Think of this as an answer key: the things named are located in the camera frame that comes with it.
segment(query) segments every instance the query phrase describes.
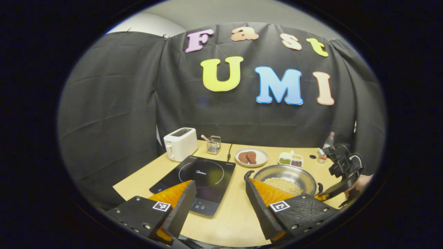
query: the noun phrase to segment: meat patty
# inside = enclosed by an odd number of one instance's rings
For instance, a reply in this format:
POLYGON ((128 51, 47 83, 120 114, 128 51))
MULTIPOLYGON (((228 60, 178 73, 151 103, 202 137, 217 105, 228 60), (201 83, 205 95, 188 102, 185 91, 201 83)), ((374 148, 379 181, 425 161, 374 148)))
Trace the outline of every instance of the meat patty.
POLYGON ((248 151, 248 153, 246 154, 246 158, 248 159, 250 164, 257 164, 257 161, 255 160, 256 156, 257 154, 253 151, 248 151))
POLYGON ((246 155, 248 153, 247 152, 242 152, 238 155, 238 159, 242 162, 242 163, 248 163, 248 158, 246 158, 246 155))

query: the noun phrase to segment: white toaster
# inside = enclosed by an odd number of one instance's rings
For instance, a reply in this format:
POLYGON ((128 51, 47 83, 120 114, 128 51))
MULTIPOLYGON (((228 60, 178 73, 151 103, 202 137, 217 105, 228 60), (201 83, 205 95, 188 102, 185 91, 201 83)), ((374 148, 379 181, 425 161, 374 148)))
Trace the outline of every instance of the white toaster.
POLYGON ((197 149, 197 132, 194 128, 180 128, 163 138, 169 159, 181 162, 197 149))

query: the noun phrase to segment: person's hand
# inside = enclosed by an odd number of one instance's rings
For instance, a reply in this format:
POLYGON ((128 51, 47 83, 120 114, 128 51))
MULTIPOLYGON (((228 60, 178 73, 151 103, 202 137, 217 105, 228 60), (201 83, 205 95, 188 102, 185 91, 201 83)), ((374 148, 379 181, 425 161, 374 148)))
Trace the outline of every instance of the person's hand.
POLYGON ((349 197, 349 191, 351 191, 353 188, 355 188, 357 191, 361 191, 365 188, 365 186, 368 184, 368 182, 372 179, 373 175, 360 175, 354 184, 350 188, 348 188, 345 191, 345 197, 348 199, 349 197))

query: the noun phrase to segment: plastic bottle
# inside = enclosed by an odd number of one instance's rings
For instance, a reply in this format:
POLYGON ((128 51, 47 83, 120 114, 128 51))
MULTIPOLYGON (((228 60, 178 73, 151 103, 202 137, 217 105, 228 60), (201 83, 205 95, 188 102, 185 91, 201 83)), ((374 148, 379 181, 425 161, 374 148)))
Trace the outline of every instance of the plastic bottle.
MULTIPOLYGON (((323 145, 323 149, 334 145, 334 136, 335 136, 334 132, 331 132, 329 134, 329 137, 326 139, 325 144, 323 145)), ((319 157, 317 161, 318 163, 325 163, 326 159, 327 157, 326 155, 324 155, 322 157, 319 157)))

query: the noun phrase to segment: stainless steel pot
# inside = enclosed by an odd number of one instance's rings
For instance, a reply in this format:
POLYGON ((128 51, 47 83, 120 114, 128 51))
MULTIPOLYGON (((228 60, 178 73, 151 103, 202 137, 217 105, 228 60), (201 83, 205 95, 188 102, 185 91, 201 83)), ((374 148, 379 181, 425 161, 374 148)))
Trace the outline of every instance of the stainless steel pot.
POLYGON ((302 193, 308 195, 315 195, 317 191, 317 184, 319 186, 319 193, 323 191, 323 185, 317 183, 311 174, 306 170, 288 166, 288 165, 272 165, 264 167, 259 170, 254 175, 255 180, 264 182, 268 178, 283 178, 295 185, 297 185, 302 191, 302 193))

